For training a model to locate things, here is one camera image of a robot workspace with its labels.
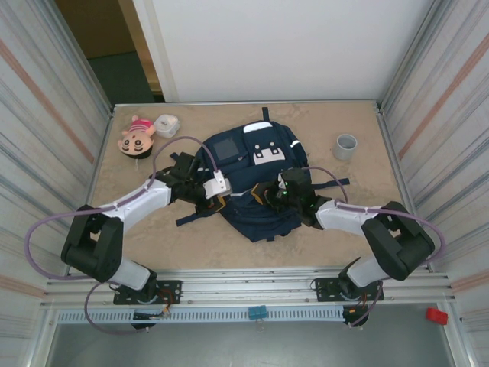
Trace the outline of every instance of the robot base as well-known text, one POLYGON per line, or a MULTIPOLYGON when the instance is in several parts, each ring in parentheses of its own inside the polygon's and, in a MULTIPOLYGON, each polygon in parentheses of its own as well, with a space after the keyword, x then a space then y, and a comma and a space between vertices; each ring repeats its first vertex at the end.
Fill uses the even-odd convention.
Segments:
POLYGON ((156 281, 155 293, 151 300, 141 300, 141 292, 121 286, 115 292, 114 304, 179 304, 182 281, 156 281))
MULTIPOLYGON (((318 302, 345 302, 345 301, 363 301, 362 295, 366 295, 366 301, 374 300, 378 292, 378 282, 370 283, 367 287, 359 288, 357 295, 348 297, 339 286, 338 278, 316 278, 314 285, 318 302)), ((378 300, 384 299, 384 292, 381 292, 378 300)))

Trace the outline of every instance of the backpack pocket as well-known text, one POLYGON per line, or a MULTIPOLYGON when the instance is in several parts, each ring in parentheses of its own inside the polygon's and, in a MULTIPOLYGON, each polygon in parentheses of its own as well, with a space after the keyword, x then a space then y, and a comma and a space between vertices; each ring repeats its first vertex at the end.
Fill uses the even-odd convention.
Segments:
POLYGON ((286 161, 283 140, 270 122, 255 122, 243 128, 243 139, 252 152, 250 161, 255 166, 275 161, 286 161))
POLYGON ((223 174, 240 170, 250 164, 249 152, 239 136, 216 136, 207 142, 215 159, 215 164, 223 174))

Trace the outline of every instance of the beige table surface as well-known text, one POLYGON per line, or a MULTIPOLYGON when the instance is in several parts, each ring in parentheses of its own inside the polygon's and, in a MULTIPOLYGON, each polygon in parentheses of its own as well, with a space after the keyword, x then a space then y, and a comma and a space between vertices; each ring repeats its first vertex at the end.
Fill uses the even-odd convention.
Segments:
MULTIPOLYGON (((155 120, 161 114, 178 116, 181 128, 176 136, 191 135, 201 140, 261 119, 261 107, 268 106, 270 119, 290 126, 309 156, 309 164, 325 167, 337 177, 349 177, 346 187, 350 202, 383 205, 400 200, 371 102, 320 102, 269 105, 187 105, 118 106, 108 137, 94 194, 94 205, 117 200, 142 185, 151 174, 151 158, 135 161, 117 149, 121 131, 136 114, 155 120), (350 162, 336 160, 332 146, 341 133, 353 134, 358 149, 350 162)), ((154 151, 166 139, 155 135, 154 151)), ((198 145, 178 141, 163 151, 158 169, 173 165, 172 152, 194 154, 198 145)), ((329 180, 313 171, 313 183, 329 180)), ((318 192, 342 197, 339 188, 318 192)), ((124 255, 154 270, 202 268, 268 268, 289 266, 346 265, 370 253, 365 239, 336 230, 319 231, 302 226, 274 242, 251 243, 219 214, 176 227, 175 219, 193 213, 189 203, 177 201, 149 215, 125 236, 124 255)))

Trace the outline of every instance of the metal mounting plate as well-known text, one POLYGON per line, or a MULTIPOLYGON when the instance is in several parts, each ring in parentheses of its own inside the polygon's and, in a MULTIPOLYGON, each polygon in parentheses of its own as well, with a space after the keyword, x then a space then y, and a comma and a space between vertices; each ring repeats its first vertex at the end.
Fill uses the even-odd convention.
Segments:
POLYGON ((114 304, 115 305, 153 305, 153 304, 179 304, 180 303, 180 295, 182 294, 182 282, 181 281, 157 281, 157 286, 159 289, 165 289, 171 292, 172 300, 169 299, 168 296, 162 299, 161 297, 156 296, 151 302, 141 303, 135 297, 132 297, 130 294, 126 294, 125 292, 116 291, 114 295, 114 304))
MULTIPOLYGON (((316 296, 318 302, 341 302, 343 300, 349 300, 343 293, 338 285, 338 278, 316 278, 314 279, 314 285, 316 290, 316 296)), ((379 291, 377 283, 369 284, 363 288, 364 293, 367 296, 366 300, 374 300, 377 292, 379 291)), ((378 300, 384 299, 384 291, 381 291, 381 295, 378 300)))

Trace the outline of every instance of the black strap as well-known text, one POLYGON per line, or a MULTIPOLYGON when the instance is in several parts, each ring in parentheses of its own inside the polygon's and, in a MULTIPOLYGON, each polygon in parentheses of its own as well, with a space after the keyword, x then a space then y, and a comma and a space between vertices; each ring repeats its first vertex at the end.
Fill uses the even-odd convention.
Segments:
POLYGON ((262 107, 261 111, 263 112, 263 121, 270 121, 270 115, 268 115, 268 107, 262 107))
POLYGON ((180 227, 180 226, 183 226, 184 224, 193 222, 194 220, 196 220, 198 218, 207 218, 208 216, 212 216, 216 213, 217 212, 206 212, 206 213, 200 213, 200 214, 194 213, 194 214, 191 214, 189 216, 184 216, 183 218, 177 219, 175 221, 175 223, 176 223, 177 227, 180 227))
MULTIPOLYGON (((340 178, 338 181, 343 186, 350 184, 350 180, 348 178, 340 178)), ((321 189, 325 189, 327 187, 334 187, 334 186, 339 186, 336 183, 336 181, 334 181, 334 180, 328 181, 328 182, 325 182, 325 183, 313 183, 313 189, 314 190, 321 190, 321 189)))

